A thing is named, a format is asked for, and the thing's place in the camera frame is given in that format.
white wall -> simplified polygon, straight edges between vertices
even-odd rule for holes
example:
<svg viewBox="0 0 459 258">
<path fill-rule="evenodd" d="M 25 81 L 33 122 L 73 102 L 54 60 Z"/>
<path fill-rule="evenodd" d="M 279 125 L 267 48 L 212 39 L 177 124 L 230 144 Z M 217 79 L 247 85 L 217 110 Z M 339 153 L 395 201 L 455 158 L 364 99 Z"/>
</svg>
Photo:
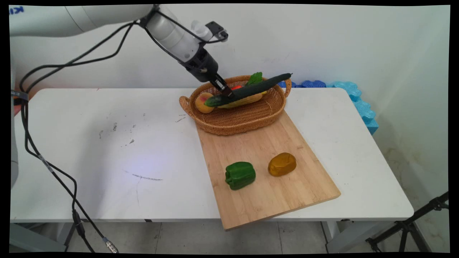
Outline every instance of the white wall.
<svg viewBox="0 0 459 258">
<path fill-rule="evenodd" d="M 375 140 L 414 208 L 448 189 L 449 6 L 180 4 L 169 8 L 187 27 L 194 19 L 215 20 L 228 30 L 227 42 L 206 47 L 224 78 L 262 71 L 266 77 L 291 72 L 297 83 L 306 79 L 355 82 L 376 111 L 380 128 Z M 69 38 L 10 38 L 17 78 L 38 65 L 74 58 L 117 27 Z M 111 54 L 121 36 L 88 59 Z M 200 84 L 142 29 L 133 28 L 115 58 L 63 69 L 40 87 Z M 420 224 L 436 251 L 449 251 L 445 216 L 447 212 L 437 212 Z"/>
<path fill-rule="evenodd" d="M 185 25 L 215 20 L 229 40 L 206 49 L 225 77 L 263 71 L 266 77 L 293 73 L 292 80 L 351 80 L 362 87 L 378 112 L 379 102 L 406 66 L 409 50 L 430 21 L 428 6 L 327 6 L 278 4 L 175 4 L 169 8 Z M 11 38 L 21 78 L 45 63 L 64 63 L 83 53 L 120 25 L 69 38 Z M 111 39 L 88 59 L 111 54 Z M 159 49 L 139 27 L 133 28 L 111 60 L 66 68 L 42 87 L 148 88 L 197 87 L 201 83 Z"/>
<path fill-rule="evenodd" d="M 432 9 L 376 118 L 375 141 L 415 210 L 448 191 L 449 18 L 449 6 Z M 432 211 L 416 224 L 434 252 L 450 251 L 447 210 Z"/>
</svg>

green bell pepper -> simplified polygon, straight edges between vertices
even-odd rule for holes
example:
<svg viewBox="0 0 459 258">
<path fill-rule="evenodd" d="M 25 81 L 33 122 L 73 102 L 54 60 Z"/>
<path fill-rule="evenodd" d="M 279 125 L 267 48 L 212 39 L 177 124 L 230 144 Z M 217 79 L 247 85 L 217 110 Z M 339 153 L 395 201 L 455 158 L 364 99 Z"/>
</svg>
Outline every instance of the green bell pepper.
<svg viewBox="0 0 459 258">
<path fill-rule="evenodd" d="M 236 162 L 226 167 L 225 177 L 231 190 L 237 190 L 255 181 L 255 170 L 249 162 Z"/>
</svg>

black tripod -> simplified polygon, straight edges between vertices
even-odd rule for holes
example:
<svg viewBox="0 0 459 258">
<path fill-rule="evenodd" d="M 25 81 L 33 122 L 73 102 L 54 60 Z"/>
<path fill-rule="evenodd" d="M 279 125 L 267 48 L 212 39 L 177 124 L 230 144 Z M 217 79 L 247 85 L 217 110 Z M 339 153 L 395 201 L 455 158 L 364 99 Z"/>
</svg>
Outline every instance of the black tripod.
<svg viewBox="0 0 459 258">
<path fill-rule="evenodd" d="M 442 194 L 440 197 L 433 198 L 428 204 L 424 205 L 422 208 L 415 211 L 413 216 L 411 216 L 410 218 L 404 221 L 396 221 L 395 226 L 384 231 L 381 235 L 377 236 L 375 239 L 368 238 L 365 241 L 371 245 L 371 249 L 373 249 L 373 251 L 381 252 L 381 250 L 378 247 L 378 243 L 384 241 L 386 238 L 402 230 L 402 240 L 400 241 L 400 247 L 398 249 L 399 252 L 405 251 L 405 244 L 406 244 L 406 238 L 408 236 L 408 232 L 411 233 L 411 236 L 413 237 L 413 240 L 418 246 L 419 251 L 428 252 L 429 249 L 427 248 L 427 245 L 422 240 L 422 237 L 420 236 L 413 222 L 419 219 L 420 217 L 426 215 L 431 210 L 436 210 L 436 211 L 441 211 L 442 209 L 449 210 L 449 205 L 445 204 L 447 200 L 448 200 L 448 192 Z"/>
</svg>

green leaf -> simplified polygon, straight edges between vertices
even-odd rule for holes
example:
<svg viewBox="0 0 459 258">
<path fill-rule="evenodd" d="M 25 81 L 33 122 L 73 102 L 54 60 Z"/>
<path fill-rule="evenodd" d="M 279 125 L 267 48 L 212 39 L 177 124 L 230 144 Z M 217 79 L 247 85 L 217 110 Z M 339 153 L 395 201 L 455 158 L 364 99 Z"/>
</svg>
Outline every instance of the green leaf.
<svg viewBox="0 0 459 258">
<path fill-rule="evenodd" d="M 263 80 L 262 78 L 262 72 L 258 72 L 258 73 L 254 73 L 250 76 L 250 79 L 249 81 L 246 83 L 245 86 L 247 85 L 251 85 L 251 84 L 255 84 L 255 83 L 259 83 Z"/>
</svg>

blue foam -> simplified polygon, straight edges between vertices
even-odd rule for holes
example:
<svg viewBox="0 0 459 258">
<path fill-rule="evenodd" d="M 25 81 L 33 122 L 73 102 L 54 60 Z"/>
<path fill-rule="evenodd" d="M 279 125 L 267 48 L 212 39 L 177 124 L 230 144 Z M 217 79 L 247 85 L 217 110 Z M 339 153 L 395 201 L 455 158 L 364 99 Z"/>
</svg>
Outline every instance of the blue foam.
<svg viewBox="0 0 459 258">
<path fill-rule="evenodd" d="M 281 82 L 279 82 L 278 84 L 279 84 L 279 86 L 280 86 L 281 88 L 285 88 L 285 86 L 286 86 L 284 81 L 281 81 Z M 294 82 L 291 82 L 291 87 L 292 87 L 292 88 L 296 88 L 296 87 L 297 87 L 297 84 L 294 83 Z"/>
<path fill-rule="evenodd" d="M 366 124 L 366 126 L 368 128 L 368 131 L 370 131 L 371 135 L 373 135 L 379 128 L 378 123 L 374 119 L 372 119 L 370 123 Z"/>
<path fill-rule="evenodd" d="M 375 121 L 376 113 L 371 110 L 371 105 L 363 101 L 360 96 L 362 92 L 357 89 L 357 85 L 352 82 L 333 82 L 327 85 L 327 88 L 341 88 L 344 89 L 351 98 L 355 108 L 357 109 L 360 117 L 368 128 L 368 131 L 373 135 L 379 128 L 378 123 Z"/>
<path fill-rule="evenodd" d="M 324 82 L 322 81 L 304 81 L 302 84 L 301 84 L 301 88 L 325 88 L 326 85 Z"/>
<path fill-rule="evenodd" d="M 353 102 L 358 101 L 362 95 L 362 92 L 357 89 L 357 85 L 352 82 L 333 82 L 327 87 L 344 89 Z"/>
<path fill-rule="evenodd" d="M 358 98 L 358 101 L 354 102 L 354 106 L 356 107 L 360 117 L 362 117 L 365 124 L 370 123 L 376 116 L 376 113 L 371 110 L 371 105 L 361 98 Z"/>
</svg>

